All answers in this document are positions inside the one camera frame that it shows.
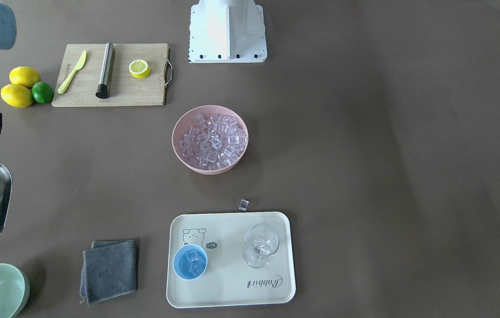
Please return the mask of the pink bowl of ice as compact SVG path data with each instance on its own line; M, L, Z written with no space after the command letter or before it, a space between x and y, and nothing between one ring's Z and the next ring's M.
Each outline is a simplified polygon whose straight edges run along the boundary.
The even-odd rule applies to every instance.
M246 152L248 142L248 128L242 117L218 105L187 111L172 131L172 148L179 161L205 175L232 169Z

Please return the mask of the blue plastic cup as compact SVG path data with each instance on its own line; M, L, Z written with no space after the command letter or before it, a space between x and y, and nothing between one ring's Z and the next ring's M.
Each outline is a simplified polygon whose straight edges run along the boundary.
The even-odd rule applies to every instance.
M183 280L195 280L203 275L209 265L206 251L197 244L185 244L172 260L175 274Z

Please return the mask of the stray ice cube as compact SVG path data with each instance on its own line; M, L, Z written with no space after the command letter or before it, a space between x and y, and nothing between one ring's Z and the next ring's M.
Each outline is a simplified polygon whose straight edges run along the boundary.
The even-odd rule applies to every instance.
M249 203L250 203L250 202L249 202L248 200L246 200L246 199L241 199L240 204L239 204L239 206L238 206L238 209L239 209L240 211L244 211L244 212L246 212L246 211L248 210Z

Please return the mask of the yellow lemon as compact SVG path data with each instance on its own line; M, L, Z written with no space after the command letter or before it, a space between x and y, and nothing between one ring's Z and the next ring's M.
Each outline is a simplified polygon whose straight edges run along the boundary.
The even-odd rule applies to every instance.
M29 107L34 102L30 89L18 84L5 85L1 88L0 96L12 107Z
M9 80L12 84L22 85L22 87L31 89L36 83L41 81L38 71L27 66L18 66L9 73Z

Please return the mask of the green lime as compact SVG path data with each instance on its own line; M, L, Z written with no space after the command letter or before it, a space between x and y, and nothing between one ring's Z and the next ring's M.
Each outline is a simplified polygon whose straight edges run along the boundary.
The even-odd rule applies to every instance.
M37 103L45 104L51 103L54 97L53 88L44 81L38 81L32 85L32 97Z

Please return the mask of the yellow plastic knife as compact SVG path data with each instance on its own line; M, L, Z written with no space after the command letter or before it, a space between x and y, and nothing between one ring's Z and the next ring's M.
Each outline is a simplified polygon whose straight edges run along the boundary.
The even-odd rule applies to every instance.
M58 90L57 90L58 94L62 95L67 91L67 89L71 85L71 82L72 82L73 78L75 77L76 73L78 73L78 71L80 71L84 68L84 65L86 63L87 58L88 58L88 53L86 50L83 50L81 55L80 55L79 60L75 64L74 68L70 71L70 73L68 74L66 79L62 82L62 84L58 88Z

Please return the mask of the bamboo cutting board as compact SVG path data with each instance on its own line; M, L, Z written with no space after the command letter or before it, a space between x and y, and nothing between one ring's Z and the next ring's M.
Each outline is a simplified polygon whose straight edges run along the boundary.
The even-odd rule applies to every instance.
M84 68L79 70L65 93L54 93L54 107L163 106L166 103L169 76L169 44L114 44L108 75L108 98L96 97L104 65L106 44L68 44L58 74L55 90L73 70L83 51L87 53ZM134 60L145 60L151 74L138 79L129 72Z

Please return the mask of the steel muddler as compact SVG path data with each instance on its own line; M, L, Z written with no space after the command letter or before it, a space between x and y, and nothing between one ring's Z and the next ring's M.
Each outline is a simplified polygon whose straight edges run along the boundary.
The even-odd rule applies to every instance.
M114 59L114 44L106 43L101 62L99 82L95 96L99 99L107 99L110 96L111 72Z

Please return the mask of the lemon half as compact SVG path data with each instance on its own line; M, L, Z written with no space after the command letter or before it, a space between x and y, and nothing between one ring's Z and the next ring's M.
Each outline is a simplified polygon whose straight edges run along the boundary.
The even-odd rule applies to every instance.
M149 63L145 60L134 60L129 63L128 70L134 78L144 79L151 75Z

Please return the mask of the grey folded cloth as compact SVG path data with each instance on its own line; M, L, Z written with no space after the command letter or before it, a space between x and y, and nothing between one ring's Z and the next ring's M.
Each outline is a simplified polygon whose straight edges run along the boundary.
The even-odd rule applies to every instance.
M83 252L80 297L90 307L138 290L134 239L94 240Z

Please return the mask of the cream rabbit tray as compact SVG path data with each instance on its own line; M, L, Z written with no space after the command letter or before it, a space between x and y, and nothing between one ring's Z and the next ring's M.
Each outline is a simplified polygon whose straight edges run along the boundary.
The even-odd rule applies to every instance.
M280 248L267 265L243 258L244 236L259 223L278 231ZM175 254L186 245L205 250L208 266L192 280L175 273ZM177 216L170 225L166 296L175 308L287 303L296 294L290 220L282 212L206 213Z

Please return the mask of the clear wine glass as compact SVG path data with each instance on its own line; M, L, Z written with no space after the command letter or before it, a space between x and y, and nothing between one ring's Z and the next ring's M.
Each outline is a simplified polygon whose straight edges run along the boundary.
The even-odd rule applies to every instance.
M244 261L252 268L262 268L276 255L280 244L279 232L273 225L258 223L244 236Z

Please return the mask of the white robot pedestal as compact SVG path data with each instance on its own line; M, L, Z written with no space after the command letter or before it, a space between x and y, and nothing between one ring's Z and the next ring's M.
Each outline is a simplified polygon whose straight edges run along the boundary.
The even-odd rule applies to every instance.
M266 62L263 7L253 0L200 0L190 13L188 62Z

